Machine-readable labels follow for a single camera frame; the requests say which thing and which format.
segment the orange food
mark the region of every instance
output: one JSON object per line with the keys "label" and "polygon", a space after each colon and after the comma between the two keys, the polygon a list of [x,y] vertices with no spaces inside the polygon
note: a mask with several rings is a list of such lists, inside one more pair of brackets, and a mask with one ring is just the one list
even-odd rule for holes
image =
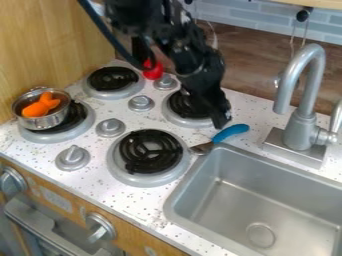
{"label": "orange food", "polygon": [[24,108],[21,111],[21,115],[23,117],[42,117],[51,109],[56,108],[60,103],[60,99],[52,99],[51,92],[44,92],[40,95],[39,101]]}

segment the silver pot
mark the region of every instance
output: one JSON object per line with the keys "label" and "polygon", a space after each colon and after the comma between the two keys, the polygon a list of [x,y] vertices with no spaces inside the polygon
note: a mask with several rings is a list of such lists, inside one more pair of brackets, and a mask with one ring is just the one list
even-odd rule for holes
{"label": "silver pot", "polygon": [[[23,108],[37,102],[43,92],[51,92],[54,99],[60,99],[61,103],[55,109],[42,117],[23,117],[21,112]],[[68,114],[69,105],[71,102],[70,95],[63,91],[54,88],[37,88],[27,92],[17,98],[12,104],[12,112],[17,117],[19,125],[29,130],[46,130],[55,127],[63,122]]]}

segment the white stove knob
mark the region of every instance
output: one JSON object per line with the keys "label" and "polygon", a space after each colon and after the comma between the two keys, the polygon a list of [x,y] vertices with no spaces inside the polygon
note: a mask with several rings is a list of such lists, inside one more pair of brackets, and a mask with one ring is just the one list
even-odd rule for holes
{"label": "white stove knob", "polygon": [[158,90],[172,90],[177,87],[177,81],[169,74],[164,74],[162,78],[154,81],[154,87]]}
{"label": "white stove knob", "polygon": [[112,224],[98,213],[90,213],[86,216],[87,229],[92,233],[88,237],[90,243],[99,240],[113,240],[116,238],[116,231]]}
{"label": "white stove knob", "polygon": [[125,124],[122,121],[111,118],[100,122],[96,126],[96,134],[100,137],[112,138],[121,135],[125,129]]}
{"label": "white stove knob", "polygon": [[28,186],[24,178],[12,167],[5,166],[0,177],[0,191],[8,198],[27,190]]}
{"label": "white stove knob", "polygon": [[128,107],[132,111],[143,112],[154,107],[154,101],[146,95],[135,96],[128,102]]}
{"label": "white stove knob", "polygon": [[90,162],[90,154],[86,149],[73,145],[59,153],[55,162],[62,171],[75,171]]}

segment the blue spoon handle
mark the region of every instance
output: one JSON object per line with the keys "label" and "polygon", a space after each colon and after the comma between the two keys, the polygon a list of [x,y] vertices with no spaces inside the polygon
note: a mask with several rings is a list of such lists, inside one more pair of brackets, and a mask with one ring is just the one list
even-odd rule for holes
{"label": "blue spoon handle", "polygon": [[249,126],[247,124],[235,124],[232,125],[222,131],[220,131],[218,134],[216,134],[211,141],[214,144],[220,143],[223,140],[227,139],[228,137],[235,135],[235,134],[240,134],[247,132],[249,130]]}

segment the stainless steel sink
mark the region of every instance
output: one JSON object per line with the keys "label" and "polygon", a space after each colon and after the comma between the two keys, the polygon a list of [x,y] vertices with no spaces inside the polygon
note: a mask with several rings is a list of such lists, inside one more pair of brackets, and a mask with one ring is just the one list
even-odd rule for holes
{"label": "stainless steel sink", "polygon": [[342,186],[232,146],[195,162],[166,217],[239,256],[341,256]]}

